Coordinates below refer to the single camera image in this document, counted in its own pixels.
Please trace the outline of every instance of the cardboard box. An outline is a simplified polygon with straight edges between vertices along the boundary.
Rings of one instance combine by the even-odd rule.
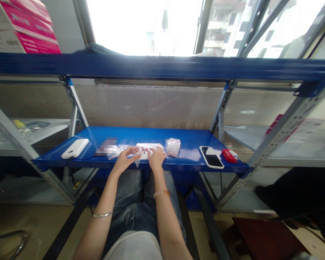
[[[39,20],[53,25],[46,6],[39,0],[0,0],[21,9],[22,11],[35,16]]]
[[[57,44],[13,30],[0,30],[0,52],[61,53]]]
[[[30,3],[32,0],[9,1],[13,3]],[[0,30],[17,31],[32,36],[34,38],[58,44],[57,38],[55,37],[53,31],[53,27],[50,23],[41,21],[35,16],[2,1],[0,1]]]

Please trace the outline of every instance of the metal chair leg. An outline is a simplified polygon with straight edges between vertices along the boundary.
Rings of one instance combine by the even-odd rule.
[[[6,239],[8,237],[15,236],[15,235],[21,235],[22,240],[21,240],[21,243],[19,244],[18,249],[13,254],[13,256],[11,256],[11,258],[9,260],[14,260],[19,255],[19,253],[23,250],[23,248],[24,248],[24,246],[26,244],[26,241],[27,241],[28,233],[25,232],[24,230],[17,230],[17,231],[13,231],[13,232],[10,232],[10,233],[0,235],[0,240]]]

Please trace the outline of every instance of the woman's left hand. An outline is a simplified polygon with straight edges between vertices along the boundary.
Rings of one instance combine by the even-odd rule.
[[[130,146],[120,153],[117,162],[111,171],[111,174],[120,176],[129,167],[130,164],[132,164],[134,161],[136,161],[142,156],[142,155],[135,155],[132,158],[127,158],[128,155],[133,153],[134,147],[135,146]]]

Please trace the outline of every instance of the phone case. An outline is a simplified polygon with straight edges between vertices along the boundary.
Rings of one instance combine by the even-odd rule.
[[[78,157],[88,143],[88,139],[78,139],[74,141],[73,144],[71,144],[71,146],[61,155],[61,157],[63,159]]]
[[[208,167],[210,167],[210,168],[213,168],[213,169],[224,169],[224,164],[223,164],[223,162],[221,161],[221,159],[218,157],[218,159],[219,159],[219,161],[221,162],[221,164],[223,165],[223,166],[213,166],[213,165],[209,165],[208,164],[208,162],[207,162],[207,160],[206,160],[206,158],[205,158],[205,155],[203,154],[203,152],[202,152],[202,147],[209,147],[209,148],[212,148],[212,147],[210,147],[210,146],[200,146],[200,153],[202,154],[202,157],[203,157],[203,159],[205,160],[205,162],[206,162],[206,165],[208,166]]]

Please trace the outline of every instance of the floor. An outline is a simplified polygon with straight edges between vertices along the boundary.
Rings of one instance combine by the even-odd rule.
[[[0,204],[0,234],[18,229],[27,231],[29,234],[28,243],[16,259],[42,259],[71,210],[72,208],[67,206]],[[200,259],[217,259],[216,254],[212,253],[209,247],[209,233],[202,213],[190,212],[189,215]],[[234,216],[259,219],[272,218],[272,215],[269,214],[219,213],[214,218],[221,232],[233,224],[232,217]],[[86,209],[82,213],[58,259],[71,259],[90,217],[90,210]],[[319,260],[325,259],[325,245],[316,236],[304,229],[293,230],[293,233],[314,256]],[[19,238],[0,241],[0,260],[9,259],[19,242]],[[251,259],[248,255],[239,256],[234,247],[231,246],[229,247],[229,252],[233,260]]]

